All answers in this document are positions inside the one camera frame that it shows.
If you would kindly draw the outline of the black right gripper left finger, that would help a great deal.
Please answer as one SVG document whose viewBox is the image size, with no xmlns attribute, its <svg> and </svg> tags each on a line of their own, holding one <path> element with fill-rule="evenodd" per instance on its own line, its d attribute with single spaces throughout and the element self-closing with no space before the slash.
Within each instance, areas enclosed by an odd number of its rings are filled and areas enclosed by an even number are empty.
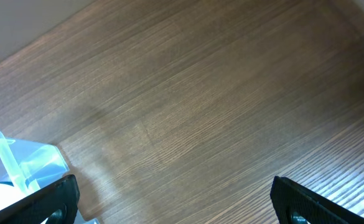
<svg viewBox="0 0 364 224">
<path fill-rule="evenodd" d="M 73 224 L 80 191 L 73 174 L 51 183 L 0 211 L 0 224 Z"/>
</svg>

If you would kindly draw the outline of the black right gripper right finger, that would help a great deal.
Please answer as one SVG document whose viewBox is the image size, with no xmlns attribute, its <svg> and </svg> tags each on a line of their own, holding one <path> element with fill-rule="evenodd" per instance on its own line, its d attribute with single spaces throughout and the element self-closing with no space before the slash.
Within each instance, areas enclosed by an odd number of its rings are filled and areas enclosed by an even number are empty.
<svg viewBox="0 0 364 224">
<path fill-rule="evenodd" d="M 281 224 L 364 224 L 363 217 L 287 177 L 275 176 L 270 197 Z"/>
</svg>

